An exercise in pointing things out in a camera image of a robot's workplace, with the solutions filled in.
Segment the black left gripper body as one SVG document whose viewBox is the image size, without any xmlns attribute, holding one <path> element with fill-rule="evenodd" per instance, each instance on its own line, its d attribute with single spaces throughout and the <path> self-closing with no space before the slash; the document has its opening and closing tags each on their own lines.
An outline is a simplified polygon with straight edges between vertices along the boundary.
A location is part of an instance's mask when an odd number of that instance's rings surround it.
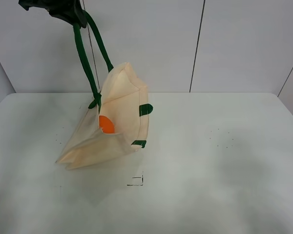
<svg viewBox="0 0 293 234">
<path fill-rule="evenodd" d="M 43 8 L 50 16 L 73 25 L 86 28 L 87 19 L 79 0 L 19 0 L 19 5 L 26 11 L 31 7 Z"/>
</svg>

